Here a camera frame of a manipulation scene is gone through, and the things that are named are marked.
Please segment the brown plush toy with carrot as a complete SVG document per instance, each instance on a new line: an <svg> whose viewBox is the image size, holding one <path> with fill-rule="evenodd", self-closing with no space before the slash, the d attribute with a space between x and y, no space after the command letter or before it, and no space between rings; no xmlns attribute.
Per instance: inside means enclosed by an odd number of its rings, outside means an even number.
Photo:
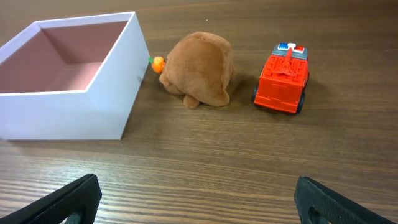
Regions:
<svg viewBox="0 0 398 224"><path fill-rule="evenodd" d="M226 91L234 78L233 49L225 38L209 32L194 32L182 38L166 58L149 57L148 61L164 88L182 95L187 108L200 103L226 106Z"/></svg>

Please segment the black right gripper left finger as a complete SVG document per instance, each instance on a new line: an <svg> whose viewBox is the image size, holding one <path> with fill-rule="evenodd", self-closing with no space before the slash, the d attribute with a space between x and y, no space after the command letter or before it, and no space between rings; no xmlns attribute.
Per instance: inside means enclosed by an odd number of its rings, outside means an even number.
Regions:
<svg viewBox="0 0 398 224"><path fill-rule="evenodd" d="M92 224L101 197L102 192L97 176L86 174L30 205L2 217L1 223Z"/></svg>

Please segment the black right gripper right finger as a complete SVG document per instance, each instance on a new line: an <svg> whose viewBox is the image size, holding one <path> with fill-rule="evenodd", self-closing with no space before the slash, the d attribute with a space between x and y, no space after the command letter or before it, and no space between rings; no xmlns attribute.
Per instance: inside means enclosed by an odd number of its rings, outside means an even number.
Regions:
<svg viewBox="0 0 398 224"><path fill-rule="evenodd" d="M301 224L394 224L309 177L298 178L294 201Z"/></svg>

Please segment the red toy fire truck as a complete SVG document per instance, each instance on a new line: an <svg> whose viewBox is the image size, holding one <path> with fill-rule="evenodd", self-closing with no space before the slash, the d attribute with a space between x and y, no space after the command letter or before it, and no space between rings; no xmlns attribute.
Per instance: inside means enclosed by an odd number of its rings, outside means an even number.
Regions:
<svg viewBox="0 0 398 224"><path fill-rule="evenodd" d="M299 114L305 101L309 80L308 49L281 42L264 64L252 102L273 110Z"/></svg>

